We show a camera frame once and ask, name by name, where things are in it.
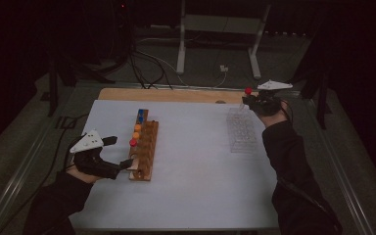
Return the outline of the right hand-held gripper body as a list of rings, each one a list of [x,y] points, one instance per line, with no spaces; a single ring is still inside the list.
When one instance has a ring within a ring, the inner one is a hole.
[[[251,109],[260,116],[271,117],[283,109],[282,100],[275,94],[284,89],[292,88],[290,83],[268,80],[258,86],[258,95],[251,104]]]

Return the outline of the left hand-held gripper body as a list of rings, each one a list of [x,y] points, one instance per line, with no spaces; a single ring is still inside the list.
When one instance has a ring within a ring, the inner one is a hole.
[[[72,165],[86,174],[116,179],[119,173],[118,165],[108,163],[100,157],[105,147],[102,139],[96,130],[83,134],[70,147],[70,153],[73,154]]]

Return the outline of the wooden test tube rack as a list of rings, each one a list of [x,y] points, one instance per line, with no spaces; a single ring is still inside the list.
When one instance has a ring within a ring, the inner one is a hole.
[[[128,157],[133,159],[132,166],[128,169],[129,179],[133,181],[150,181],[153,172],[153,163],[156,150],[157,136],[159,130],[159,123],[156,120],[148,120],[148,110],[144,110],[144,115],[139,116],[137,113],[135,124],[141,124],[142,129],[133,132],[139,132],[140,138],[137,140],[137,145],[131,147]],[[144,121],[139,123],[138,117],[144,117]]]

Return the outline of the clear plastic test tube rack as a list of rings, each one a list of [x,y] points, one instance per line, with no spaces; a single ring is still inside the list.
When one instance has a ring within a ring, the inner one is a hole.
[[[227,118],[230,151],[232,153],[251,153],[257,149],[254,120],[245,109],[230,108]]]

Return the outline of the person's right hand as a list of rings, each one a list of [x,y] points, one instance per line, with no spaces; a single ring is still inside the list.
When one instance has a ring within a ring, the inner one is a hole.
[[[288,103],[285,101],[282,101],[281,109],[276,114],[272,116],[258,116],[258,118],[263,123],[263,125],[266,128],[268,128],[269,126],[273,124],[286,121],[288,119],[287,109],[288,109]]]

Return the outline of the person's left hand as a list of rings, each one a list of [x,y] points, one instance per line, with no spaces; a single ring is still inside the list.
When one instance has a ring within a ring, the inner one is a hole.
[[[81,172],[77,169],[77,167],[75,165],[73,166],[70,166],[67,168],[67,174],[85,182],[85,183],[90,183],[90,184],[94,184],[95,182],[97,182],[98,180],[100,180],[100,177],[99,176],[95,176],[95,175],[90,175],[90,174],[86,174],[84,172]]]

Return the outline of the black stand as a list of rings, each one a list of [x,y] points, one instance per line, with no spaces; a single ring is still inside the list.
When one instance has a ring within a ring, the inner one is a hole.
[[[293,84],[303,81],[301,97],[309,100],[317,96],[315,118],[322,129],[326,128],[325,115],[327,111],[327,90],[331,70],[331,53],[334,51],[331,43],[333,33],[319,29],[311,39],[297,70],[290,79]]]
[[[55,49],[48,50],[48,75],[49,75],[49,91],[44,94],[43,98],[50,103],[48,116],[51,117],[59,106],[59,86],[60,79],[65,86],[75,86],[75,71],[83,72],[91,79],[101,83],[113,84],[112,80],[106,79],[99,73],[80,63],[66,53],[59,52]]]

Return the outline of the white table sheet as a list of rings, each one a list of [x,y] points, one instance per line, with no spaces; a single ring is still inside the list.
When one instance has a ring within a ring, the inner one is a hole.
[[[83,211],[71,216],[77,229],[228,230],[273,228],[271,204],[276,174],[265,150],[232,152],[226,117],[228,104],[172,102],[94,102],[87,130],[117,143],[103,149],[104,160],[127,157],[139,110],[159,124],[153,174],[135,182],[122,171],[98,181]]]

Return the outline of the white metal stand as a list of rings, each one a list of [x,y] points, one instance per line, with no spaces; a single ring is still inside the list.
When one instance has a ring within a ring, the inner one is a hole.
[[[253,78],[260,79],[261,72],[257,59],[257,51],[264,33],[270,9],[271,5],[266,4],[262,10],[262,13],[257,18],[214,16],[211,14],[194,15],[186,12],[186,0],[181,0],[179,48],[176,62],[176,73],[184,73],[186,56],[185,32],[187,30],[197,30],[200,32],[227,32],[252,34],[255,37],[254,44],[248,49],[248,56]]]

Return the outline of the black floor bracket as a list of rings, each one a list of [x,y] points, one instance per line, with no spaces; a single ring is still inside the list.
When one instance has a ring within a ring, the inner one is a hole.
[[[75,129],[77,120],[74,117],[59,117],[55,128],[56,129]]]

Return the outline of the metal frame rail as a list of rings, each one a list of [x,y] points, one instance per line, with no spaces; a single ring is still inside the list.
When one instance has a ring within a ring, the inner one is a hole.
[[[0,235],[21,235],[33,193],[50,169],[60,132],[12,128],[0,137]]]
[[[320,143],[325,149],[326,160],[333,172],[334,180],[340,188],[340,195],[345,200],[346,210],[351,214],[352,222],[356,227],[357,235],[375,235],[370,221],[368,220],[365,210],[355,193],[350,179],[348,178],[343,164],[337,154],[337,151],[333,148],[330,138],[324,129],[320,127],[316,119],[315,104],[311,100],[304,100],[306,110],[310,121],[314,125],[317,136],[320,139]]]

